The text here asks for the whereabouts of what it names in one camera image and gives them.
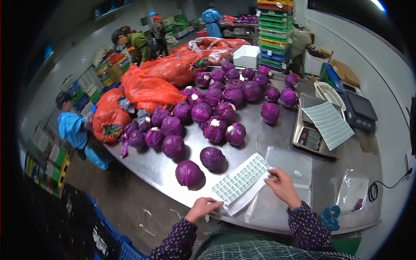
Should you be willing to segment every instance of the red cabbage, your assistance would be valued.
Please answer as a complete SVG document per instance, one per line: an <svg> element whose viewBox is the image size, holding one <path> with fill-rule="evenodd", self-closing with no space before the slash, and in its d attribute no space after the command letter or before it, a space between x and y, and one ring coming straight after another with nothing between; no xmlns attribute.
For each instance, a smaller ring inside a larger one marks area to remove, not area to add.
<svg viewBox="0 0 416 260"><path fill-rule="evenodd" d="M280 97L280 92L275 87L268 87L264 96L267 101L275 103Z"/></svg>
<svg viewBox="0 0 416 260"><path fill-rule="evenodd" d="M154 149L159 149L162 146L164 139L165 136L157 127L152 127L144 136L147 146Z"/></svg>
<svg viewBox="0 0 416 260"><path fill-rule="evenodd" d="M239 106L243 102L243 93L237 86L230 85L224 90L224 98L234 106Z"/></svg>
<svg viewBox="0 0 416 260"><path fill-rule="evenodd" d="M280 101L287 108L296 106L297 105L296 91L290 88L286 88L282 90L282 92L280 93Z"/></svg>
<svg viewBox="0 0 416 260"><path fill-rule="evenodd" d="M205 93L205 100L211 107L216 107L220 102L224 101L224 95L219 89L209 89Z"/></svg>
<svg viewBox="0 0 416 260"><path fill-rule="evenodd" d="M146 133L149 131L150 128L152 128L152 123L150 117L146 116L139 119L138 122L139 130Z"/></svg>
<svg viewBox="0 0 416 260"><path fill-rule="evenodd" d="M124 127L124 132L129 135L131 132L138 129L139 125L133 121Z"/></svg>
<svg viewBox="0 0 416 260"><path fill-rule="evenodd" d="M209 85L208 90L210 89L219 89L221 91L223 91L225 88L224 84L219 82L219 81L215 81L214 83L212 83L211 85Z"/></svg>
<svg viewBox="0 0 416 260"><path fill-rule="evenodd" d="M175 110L173 111L173 116L179 118L181 122L189 122L191 121L191 106L183 101L179 102L175 106Z"/></svg>
<svg viewBox="0 0 416 260"><path fill-rule="evenodd" d="M240 73L236 69L230 69L225 73L225 76L227 77L228 80L230 80L230 79L239 79L240 78Z"/></svg>
<svg viewBox="0 0 416 260"><path fill-rule="evenodd" d="M162 152L169 158L177 160L185 156L185 143L181 136L168 136L162 144Z"/></svg>
<svg viewBox="0 0 416 260"><path fill-rule="evenodd" d="M211 78L215 81L224 82L225 81L225 72L222 69L216 69L211 71Z"/></svg>
<svg viewBox="0 0 416 260"><path fill-rule="evenodd" d="M234 67L234 64L233 63L231 63L231 62L224 62L222 65L221 65L221 69L223 70L223 71L225 71L225 72L227 72L228 70L230 70L230 69L234 69L235 67Z"/></svg>
<svg viewBox="0 0 416 260"><path fill-rule="evenodd" d="M160 130L164 136L179 136L182 134L181 121L177 117L167 116L163 119Z"/></svg>
<svg viewBox="0 0 416 260"><path fill-rule="evenodd" d="M250 68L245 68L241 74L243 75L245 80L252 80L254 76L256 75L254 70Z"/></svg>
<svg viewBox="0 0 416 260"><path fill-rule="evenodd" d="M215 114L219 115L222 120L228 124L234 123L237 120L237 113L235 106L230 102L222 102L215 108Z"/></svg>
<svg viewBox="0 0 416 260"><path fill-rule="evenodd" d="M247 81L241 87L243 97L245 100L254 101L261 97L261 88L259 84L254 81Z"/></svg>
<svg viewBox="0 0 416 260"><path fill-rule="evenodd" d="M265 90L266 87L269 85L269 79L267 78L267 76L263 74L255 75L253 81L257 82L262 90Z"/></svg>
<svg viewBox="0 0 416 260"><path fill-rule="evenodd" d="M209 85L210 77L208 72L197 72L195 84L200 88L206 88Z"/></svg>
<svg viewBox="0 0 416 260"><path fill-rule="evenodd" d="M153 116L151 118L151 122L156 127L162 126L162 120L167 117L171 116L171 113L167 111L166 109L161 109L158 106L155 108L155 112L153 113Z"/></svg>
<svg viewBox="0 0 416 260"><path fill-rule="evenodd" d="M212 116L211 107L205 103L199 103L192 108L191 117L194 122L201 124L208 121Z"/></svg>
<svg viewBox="0 0 416 260"><path fill-rule="evenodd" d="M231 145L240 146L244 142L244 138L246 136L245 127L240 123L233 123L227 128L225 132L225 139Z"/></svg>
<svg viewBox="0 0 416 260"><path fill-rule="evenodd" d="M175 176L181 186L193 187L202 180L202 172L193 161L186 160L178 164Z"/></svg>
<svg viewBox="0 0 416 260"><path fill-rule="evenodd" d="M272 76L272 72L266 66L261 66L260 68L258 68L257 69L257 74L263 74L263 75L267 76L268 78L271 78L271 76Z"/></svg>
<svg viewBox="0 0 416 260"><path fill-rule="evenodd" d="M224 165L225 156L220 149L215 147L205 147L199 154L202 165L208 170L213 171L221 169Z"/></svg>
<svg viewBox="0 0 416 260"><path fill-rule="evenodd" d="M297 77L293 74L289 74L285 78L285 86L291 89L295 89L297 87Z"/></svg>
<svg viewBox="0 0 416 260"><path fill-rule="evenodd" d="M226 128L224 121L211 118L208 120L202 133L209 141L218 143L224 138Z"/></svg>
<svg viewBox="0 0 416 260"><path fill-rule="evenodd" d="M260 114L264 122L274 124L279 118L280 109L275 103L266 103L262 105Z"/></svg>
<svg viewBox="0 0 416 260"><path fill-rule="evenodd" d="M184 90L182 90L182 95L186 96L188 99L191 98L192 94L199 94L199 91L193 86L187 86Z"/></svg>

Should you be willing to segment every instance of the person's right hand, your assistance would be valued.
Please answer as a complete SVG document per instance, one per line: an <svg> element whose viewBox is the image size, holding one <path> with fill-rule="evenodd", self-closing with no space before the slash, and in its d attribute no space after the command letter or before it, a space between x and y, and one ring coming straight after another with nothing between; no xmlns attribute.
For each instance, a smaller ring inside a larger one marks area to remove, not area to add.
<svg viewBox="0 0 416 260"><path fill-rule="evenodd" d="M274 194L284 201L291 210L302 206L302 201L298 198L293 187L292 178L282 169L269 170L270 176L265 180L266 184L272 188Z"/></svg>

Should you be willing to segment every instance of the stacked plastic crate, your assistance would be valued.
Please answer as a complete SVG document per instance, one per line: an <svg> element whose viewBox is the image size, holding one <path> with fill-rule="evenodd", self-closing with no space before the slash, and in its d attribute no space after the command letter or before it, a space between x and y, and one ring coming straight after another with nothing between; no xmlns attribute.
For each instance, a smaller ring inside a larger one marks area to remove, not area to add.
<svg viewBox="0 0 416 260"><path fill-rule="evenodd" d="M282 72L290 58L293 34L292 0L257 0L259 65Z"/></svg>

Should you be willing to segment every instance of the plastic bag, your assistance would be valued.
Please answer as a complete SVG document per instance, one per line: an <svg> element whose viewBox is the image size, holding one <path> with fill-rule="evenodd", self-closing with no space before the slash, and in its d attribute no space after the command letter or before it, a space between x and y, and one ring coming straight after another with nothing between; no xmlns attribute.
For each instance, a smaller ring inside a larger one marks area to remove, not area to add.
<svg viewBox="0 0 416 260"><path fill-rule="evenodd" d="M361 210L367 200L368 178L352 177L353 174L353 169L345 171L335 201L335 204L344 212Z"/></svg>
<svg viewBox="0 0 416 260"><path fill-rule="evenodd" d="M142 78L141 75L142 69L132 66L121 78L126 98L138 110L145 109L153 114L157 106L166 108L186 100L186 96L166 80Z"/></svg>

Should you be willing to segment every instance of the person's left hand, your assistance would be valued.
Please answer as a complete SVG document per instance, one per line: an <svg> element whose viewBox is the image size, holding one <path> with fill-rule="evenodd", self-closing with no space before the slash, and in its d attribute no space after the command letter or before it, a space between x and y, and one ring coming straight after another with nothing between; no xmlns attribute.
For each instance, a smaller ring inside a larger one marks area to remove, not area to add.
<svg viewBox="0 0 416 260"><path fill-rule="evenodd" d="M222 201L217 202L213 198L204 198L204 197L199 198L195 201L191 210L184 217L184 219L196 225L199 219L205 217L205 215L221 207L223 204L224 202Z"/></svg>

